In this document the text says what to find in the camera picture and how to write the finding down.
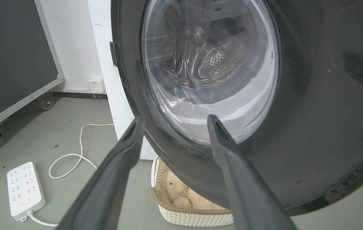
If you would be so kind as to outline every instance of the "baseboard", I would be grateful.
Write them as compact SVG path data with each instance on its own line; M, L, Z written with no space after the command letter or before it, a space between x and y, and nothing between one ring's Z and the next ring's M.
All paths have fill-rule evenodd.
M104 93L92 93L89 89L64 89L64 88L54 88L52 89L53 92L58 93L88 93L88 94L102 94L106 95L106 91Z
M102 99L107 100L106 94L91 94L91 93L64 93L64 92L52 92L55 97L71 97L71 98L83 98L83 99Z

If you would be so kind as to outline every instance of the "power outlet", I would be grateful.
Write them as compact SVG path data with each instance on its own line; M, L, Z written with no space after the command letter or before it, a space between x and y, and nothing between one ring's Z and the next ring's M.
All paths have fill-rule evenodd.
M104 93L105 92L103 79L91 78L88 80L88 82L89 82L89 87L91 88L92 93Z
M36 212L45 205L37 168L27 162L7 173L10 212L17 221L25 221L29 210Z

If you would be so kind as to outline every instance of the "gray floor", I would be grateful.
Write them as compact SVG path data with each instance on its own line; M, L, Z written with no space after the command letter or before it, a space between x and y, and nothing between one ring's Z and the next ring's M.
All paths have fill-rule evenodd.
M15 221L9 211L6 173L32 161L38 169L47 204L35 213L37 218L58 223L86 184L94 168L82 162L69 176L53 180L48 169L55 159L67 153L80 153L79 132L83 124L112 123L106 100L61 98L46 112L30 104L0 127L5 145L0 148L0 229L50 229L32 220ZM85 156L99 165L117 142L114 127L87 127L82 141ZM54 175L62 175L77 158L65 158L57 164ZM140 160L132 169L118 229L198 229L167 223L161 216L150 188L151 161ZM234 229L233 226L206 229Z

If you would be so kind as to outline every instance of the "white cable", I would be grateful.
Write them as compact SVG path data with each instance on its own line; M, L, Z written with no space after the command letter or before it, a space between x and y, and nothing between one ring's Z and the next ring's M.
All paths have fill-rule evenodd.
M40 221L38 220L35 216L34 216L34 213L29 210L28 211L28 216L35 222L37 222L38 224L41 224L41 225L44 225L44 226L47 226L47 227L58 227L58 224L50 224L50 223L47 223L47 222L44 222L44 221Z
M68 174L70 174L73 170L76 169L76 167L79 165L79 163L81 162L82 159L86 160L88 163L90 163L95 169L98 169L98 167L92 163L90 160L88 160L86 157L83 156L83 147L82 147L82 131L83 131L83 127L85 126L112 126L113 124L84 124L82 125L82 128L81 128L81 133L79 134L79 145L81 146L81 154L76 154L76 153L69 153L69 154L66 154L66 155L63 155L61 156L60 158L56 159L52 165L50 166L50 169L48 170L48 176L50 176L52 179L61 179L62 177L65 177L65 176L68 176ZM78 156L79 157L79 160L78 162L76 163L76 165L71 169L69 170L67 173L65 173L64 175L62 176L53 176L51 175L51 169L52 167L54 166L55 163L57 163L59 160L61 160L62 158L64 157L67 157L67 156Z
M76 154L76 153L69 153L69 154L65 154L63 156L61 156L60 158L56 159L52 165L50 166L50 169L48 170L48 175L52 178L52 179L61 179L62 177L65 177L67 176L68 174L70 174L73 170L76 169L76 167L79 165L79 163L81 162L82 159L86 160L88 163L90 163L95 169L98 169L98 167L92 163L90 160L88 160L86 157L83 156L83 146L82 146L82 131L83 131L83 127L85 126L112 126L113 124L84 124L82 125L82 128L81 128L81 133L79 134L79 146L81 146L81 154ZM78 156L79 157L79 160L78 162L76 163L76 165L71 169L69 170L67 173L65 173L64 175L62 176L53 176L51 175L51 169L52 167L54 166L55 163L57 163L59 160L61 160L62 158L64 157L67 157L67 156ZM48 227L57 227L58 224L50 224L50 223L47 223L47 222L44 222L44 221L40 221L38 220L35 216L34 216L34 213L29 210L28 211L28 216L35 222L37 222L38 224L42 224L44 226L48 226Z

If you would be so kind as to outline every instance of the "glass door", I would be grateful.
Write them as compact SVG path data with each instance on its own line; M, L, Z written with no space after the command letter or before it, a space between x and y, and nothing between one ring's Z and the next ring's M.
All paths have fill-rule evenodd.
M149 91L179 134L210 144L217 115L238 143L260 126L278 82L278 42L257 0L152 0L142 22Z

